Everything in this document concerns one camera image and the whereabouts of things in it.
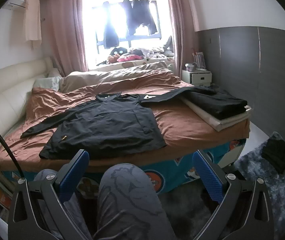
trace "nightstand drawer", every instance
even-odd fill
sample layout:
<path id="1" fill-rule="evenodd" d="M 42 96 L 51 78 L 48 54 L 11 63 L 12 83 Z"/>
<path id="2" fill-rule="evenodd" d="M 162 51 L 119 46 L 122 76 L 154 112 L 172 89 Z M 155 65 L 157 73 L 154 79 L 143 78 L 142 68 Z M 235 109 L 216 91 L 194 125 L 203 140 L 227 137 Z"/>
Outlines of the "nightstand drawer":
<path id="1" fill-rule="evenodd" d="M 211 77 L 212 74 L 211 73 L 207 73 L 207 74 L 192 74 L 191 75 L 191 84 L 194 86 L 199 86 L 199 84 L 202 83 L 211 83 Z"/>

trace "bed headboard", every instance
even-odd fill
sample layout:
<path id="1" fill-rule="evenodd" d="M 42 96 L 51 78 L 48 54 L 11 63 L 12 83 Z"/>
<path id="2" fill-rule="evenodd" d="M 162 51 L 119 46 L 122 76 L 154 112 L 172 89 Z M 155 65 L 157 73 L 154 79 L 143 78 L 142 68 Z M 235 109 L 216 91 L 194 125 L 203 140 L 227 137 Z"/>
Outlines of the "bed headboard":
<path id="1" fill-rule="evenodd" d="M 28 94 L 37 78 L 52 69 L 50 57 L 0 69 L 0 134 L 4 136 L 25 114 Z"/>

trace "pink pillow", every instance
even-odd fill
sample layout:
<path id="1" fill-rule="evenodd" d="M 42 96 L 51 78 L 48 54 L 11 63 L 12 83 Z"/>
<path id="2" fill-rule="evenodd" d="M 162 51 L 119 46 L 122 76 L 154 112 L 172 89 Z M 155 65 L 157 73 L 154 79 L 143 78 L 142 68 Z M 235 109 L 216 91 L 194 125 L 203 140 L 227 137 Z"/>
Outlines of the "pink pillow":
<path id="1" fill-rule="evenodd" d="M 138 55 L 121 56 L 119 59 L 117 59 L 117 61 L 124 62 L 124 61 L 131 61 L 131 60 L 137 60 L 137 59 L 143 59 L 143 57 L 138 56 Z"/>

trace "blue textured pad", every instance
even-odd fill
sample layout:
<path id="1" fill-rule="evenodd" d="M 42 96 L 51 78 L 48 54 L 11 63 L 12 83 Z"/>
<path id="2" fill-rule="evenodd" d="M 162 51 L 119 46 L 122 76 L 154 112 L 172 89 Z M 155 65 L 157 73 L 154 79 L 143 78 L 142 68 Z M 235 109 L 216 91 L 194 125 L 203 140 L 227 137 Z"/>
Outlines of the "blue textured pad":
<path id="1" fill-rule="evenodd" d="M 89 164 L 89 154 L 86 151 L 79 156 L 59 186 L 59 200 L 61 203 L 70 200 L 72 194 L 84 175 Z"/>
<path id="2" fill-rule="evenodd" d="M 224 198 L 221 181 L 198 151 L 194 152 L 192 162 L 211 199 L 220 204 Z"/>

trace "window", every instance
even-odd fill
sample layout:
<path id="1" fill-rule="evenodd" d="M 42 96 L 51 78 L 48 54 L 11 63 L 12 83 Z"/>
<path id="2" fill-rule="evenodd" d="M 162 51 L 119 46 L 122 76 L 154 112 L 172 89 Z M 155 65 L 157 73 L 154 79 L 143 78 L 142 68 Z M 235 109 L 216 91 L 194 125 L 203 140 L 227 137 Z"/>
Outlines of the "window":
<path id="1" fill-rule="evenodd" d="M 105 49 L 103 46 L 106 15 L 102 4 L 105 1 L 110 4 L 111 21 L 119 37 L 119 46 L 126 49 L 163 46 L 172 35 L 168 0 L 149 0 L 150 12 L 157 28 L 155 34 L 149 35 L 149 29 L 141 25 L 131 36 L 126 33 L 126 14 L 119 4 L 123 0 L 83 0 L 85 53 L 89 69 L 97 68 L 96 65 L 106 60 L 113 49 Z"/>
<path id="2" fill-rule="evenodd" d="M 119 46 L 130 48 L 132 46 L 132 41 L 143 40 L 142 43 L 134 42 L 134 47 L 145 47 L 152 46 L 155 39 L 161 39 L 161 28 L 159 13 L 156 1 L 151 1 L 150 12 L 157 26 L 157 33 L 149 35 L 149 29 L 147 26 L 140 25 L 136 29 L 134 35 L 129 35 L 127 33 L 127 23 L 126 23 L 126 13 L 119 3 L 110 5 L 111 21 L 114 26 L 116 33 L 119 37 Z M 95 31 L 96 31 L 96 44 L 97 53 L 103 53 L 103 39 L 104 39 L 104 27 L 106 22 L 105 11 L 102 6 L 92 8 L 94 21 L 95 21 Z"/>

